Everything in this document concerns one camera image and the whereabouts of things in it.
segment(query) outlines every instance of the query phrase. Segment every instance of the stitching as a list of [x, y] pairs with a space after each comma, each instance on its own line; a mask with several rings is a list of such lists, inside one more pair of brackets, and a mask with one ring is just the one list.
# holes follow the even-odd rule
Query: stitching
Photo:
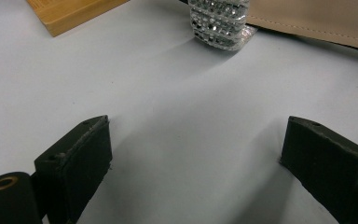
[[276, 21], [269, 21], [269, 20], [266, 20], [266, 19], [263, 19], [263, 18], [259, 18], [259, 17], [256, 17], [256, 16], [250, 16], [250, 17], [252, 17], [253, 19], [256, 19], [256, 20], [266, 21], [266, 22], [269, 22], [269, 23], [274, 23], [274, 24], [278, 24], [278, 25], [282, 25], [282, 26], [297, 28], [297, 29], [301, 29], [301, 30], [308, 30], [308, 31], [311, 31], [311, 32], [313, 32], [313, 33], [321, 33], [321, 34], [326, 34], [326, 35], [339, 35], [339, 36], [341, 36], [341, 37], [351, 38], [351, 39], [354, 39], [354, 40], [357, 40], [357, 41], [358, 41], [358, 37], [353, 37], [353, 36], [350, 36], [350, 35], [342, 35], [342, 34], [336, 34], [336, 33], [326, 32], [326, 31], [313, 30], [313, 29], [310, 29], [310, 28], [307, 28], [307, 27], [303, 27], [303, 26], [295, 26], [295, 25], [283, 24], [283, 23], [276, 22]]

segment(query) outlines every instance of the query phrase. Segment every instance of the brown leather case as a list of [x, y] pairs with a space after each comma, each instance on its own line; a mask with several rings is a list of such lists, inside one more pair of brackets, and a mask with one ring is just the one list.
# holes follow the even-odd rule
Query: brown leather case
[[358, 0], [251, 0], [247, 22], [358, 48]]

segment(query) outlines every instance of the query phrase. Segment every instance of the wooden block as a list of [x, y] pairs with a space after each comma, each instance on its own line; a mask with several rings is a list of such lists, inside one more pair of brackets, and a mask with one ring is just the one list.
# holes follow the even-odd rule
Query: wooden block
[[52, 36], [60, 35], [128, 0], [27, 0]]

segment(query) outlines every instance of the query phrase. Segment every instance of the table surface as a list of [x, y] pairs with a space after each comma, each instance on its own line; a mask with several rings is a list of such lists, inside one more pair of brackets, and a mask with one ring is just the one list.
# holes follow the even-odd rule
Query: table surface
[[53, 38], [25, 0], [0, 1], [0, 175], [33, 173], [100, 115], [113, 167], [78, 223], [336, 223], [278, 159], [291, 115], [358, 144], [358, 50], [269, 31], [213, 49], [175, 0]]

